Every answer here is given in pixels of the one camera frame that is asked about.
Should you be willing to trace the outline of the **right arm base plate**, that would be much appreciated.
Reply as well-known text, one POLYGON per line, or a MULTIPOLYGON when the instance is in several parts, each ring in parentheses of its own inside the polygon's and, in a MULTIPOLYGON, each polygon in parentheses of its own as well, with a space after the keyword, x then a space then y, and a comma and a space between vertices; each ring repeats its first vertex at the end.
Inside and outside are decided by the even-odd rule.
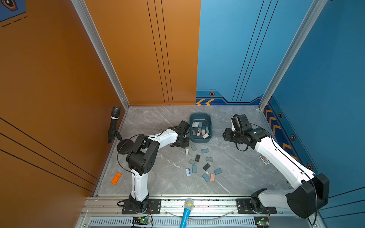
POLYGON ((275 207, 264 207, 260 202, 252 203, 249 198, 236 199, 239 214, 277 214, 275 207))

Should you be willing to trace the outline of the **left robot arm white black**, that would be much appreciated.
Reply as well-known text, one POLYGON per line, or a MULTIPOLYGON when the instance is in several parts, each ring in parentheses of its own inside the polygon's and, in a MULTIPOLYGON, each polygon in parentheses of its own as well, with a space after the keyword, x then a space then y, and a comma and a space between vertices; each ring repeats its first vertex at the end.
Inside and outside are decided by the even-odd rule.
POLYGON ((139 135, 126 157, 132 172, 132 191, 129 196, 132 208, 144 213, 148 207, 148 173, 152 170, 159 149, 171 147, 186 148, 189 145, 190 125, 181 121, 178 126, 169 127, 156 135, 139 135))

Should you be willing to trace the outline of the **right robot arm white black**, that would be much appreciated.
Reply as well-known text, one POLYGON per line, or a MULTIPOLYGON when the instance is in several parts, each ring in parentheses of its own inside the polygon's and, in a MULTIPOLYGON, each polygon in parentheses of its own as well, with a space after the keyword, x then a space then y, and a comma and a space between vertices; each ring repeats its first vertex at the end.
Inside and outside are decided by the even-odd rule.
POLYGON ((254 128, 246 115, 234 115, 232 127, 225 129, 224 140, 245 144, 263 155, 286 178, 290 188, 283 191, 261 189, 251 195, 251 209, 263 213, 267 208, 290 209, 303 219, 317 215, 329 201, 329 179, 315 174, 282 149, 264 128, 254 128))

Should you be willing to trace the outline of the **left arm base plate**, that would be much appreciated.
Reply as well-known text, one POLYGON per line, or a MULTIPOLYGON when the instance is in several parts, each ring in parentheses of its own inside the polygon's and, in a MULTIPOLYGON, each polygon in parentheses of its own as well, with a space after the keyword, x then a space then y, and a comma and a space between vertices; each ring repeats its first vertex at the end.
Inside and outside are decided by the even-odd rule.
POLYGON ((143 202, 138 202, 133 198, 127 199, 122 207, 122 214, 148 214, 152 212, 153 215, 160 214, 161 199, 145 199, 143 202))

